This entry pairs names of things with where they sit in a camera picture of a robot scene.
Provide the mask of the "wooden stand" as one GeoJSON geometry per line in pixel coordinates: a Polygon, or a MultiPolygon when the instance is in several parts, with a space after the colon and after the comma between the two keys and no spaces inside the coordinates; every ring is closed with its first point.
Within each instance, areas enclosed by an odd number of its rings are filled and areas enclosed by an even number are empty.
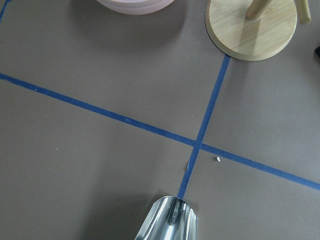
{"type": "Polygon", "coordinates": [[[205,26],[212,42],[242,61],[262,61],[281,52],[297,24],[311,22],[307,0],[210,0],[205,26]]]}

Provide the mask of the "pink bowl with ice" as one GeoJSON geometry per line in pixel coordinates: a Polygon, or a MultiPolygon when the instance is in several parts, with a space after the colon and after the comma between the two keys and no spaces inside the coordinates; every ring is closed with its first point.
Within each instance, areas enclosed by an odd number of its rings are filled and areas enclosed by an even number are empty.
{"type": "Polygon", "coordinates": [[[97,0],[103,6],[126,15],[146,15],[160,11],[174,0],[97,0]]]}

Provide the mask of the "silver metal ice scoop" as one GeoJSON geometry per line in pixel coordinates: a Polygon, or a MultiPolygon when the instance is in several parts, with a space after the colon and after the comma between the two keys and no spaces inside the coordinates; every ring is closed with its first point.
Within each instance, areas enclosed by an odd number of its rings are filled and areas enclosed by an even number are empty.
{"type": "Polygon", "coordinates": [[[191,206],[175,196],[153,203],[136,240],[197,240],[198,217],[191,206]]]}

